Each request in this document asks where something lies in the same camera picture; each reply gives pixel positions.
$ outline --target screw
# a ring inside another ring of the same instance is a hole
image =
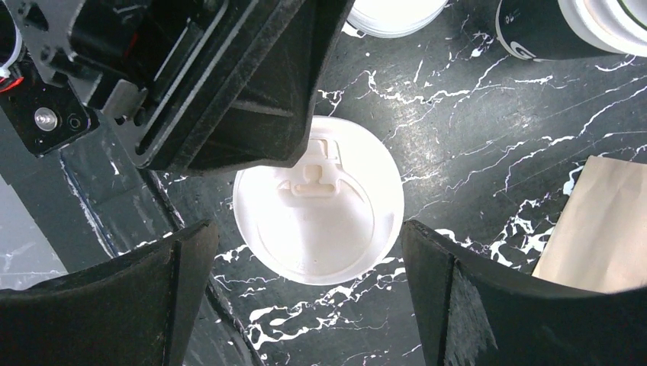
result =
[[[36,122],[36,125],[41,130],[50,132],[58,125],[59,118],[51,109],[42,107],[38,108],[36,113],[34,113],[34,122]]]

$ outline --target black plastic mount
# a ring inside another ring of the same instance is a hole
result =
[[[636,340],[647,334],[647,287],[597,294],[554,284],[415,220],[400,238],[428,365],[645,364],[647,343]]]
[[[106,116],[136,166],[195,175],[298,161],[353,4],[5,2],[43,80]]]
[[[97,114],[81,105],[68,85],[62,88],[47,85],[26,64],[20,66],[27,72],[23,74],[24,81],[2,93],[0,108],[30,153],[39,157],[46,155],[99,126]],[[34,123],[34,114],[39,108],[49,108],[56,115],[58,124],[54,130],[43,131]]]
[[[217,247],[216,226],[200,222],[27,290],[0,290],[2,364],[182,365]]]

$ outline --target red wire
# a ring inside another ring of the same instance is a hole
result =
[[[137,43],[137,40],[139,40],[139,38],[140,38],[140,35],[139,35],[139,34],[135,33],[135,34],[133,35],[133,39],[131,39],[131,40],[130,40],[130,44],[128,45],[128,48],[126,49],[126,52],[124,52],[124,58],[125,58],[125,59],[129,57],[130,52],[131,52],[131,51],[133,50],[133,48],[135,47],[135,43]]]
[[[4,92],[8,92],[8,91],[12,90],[13,88],[15,88],[15,87],[19,86],[19,85],[20,85],[20,83],[21,83],[23,80],[24,80],[24,77],[19,78],[19,79],[18,79],[18,80],[16,80],[15,82],[12,82],[11,84],[9,84],[9,86],[8,86],[8,87],[6,87],[6,88],[4,88],[4,89],[0,90],[0,93],[4,93]]]

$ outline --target marble surface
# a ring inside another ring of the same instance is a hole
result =
[[[67,274],[14,189],[0,176],[0,289],[24,290]]]
[[[406,219],[529,274],[588,156],[647,162],[647,61],[524,62],[471,10],[452,2],[396,40],[346,28],[316,114],[361,124],[389,148]],[[158,174],[156,182],[181,224],[217,221],[212,281],[266,364],[423,364],[399,243],[354,281],[287,281],[240,238],[233,178]]]

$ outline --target white container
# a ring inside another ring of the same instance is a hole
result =
[[[571,29],[612,53],[647,57],[647,0],[559,0]]]
[[[404,192],[380,140],[358,124],[315,116],[294,168],[238,172],[233,211],[264,265],[302,284],[331,285],[357,278],[389,253]]]
[[[404,37],[431,23],[445,4],[447,0],[356,0],[348,22],[374,37]]]

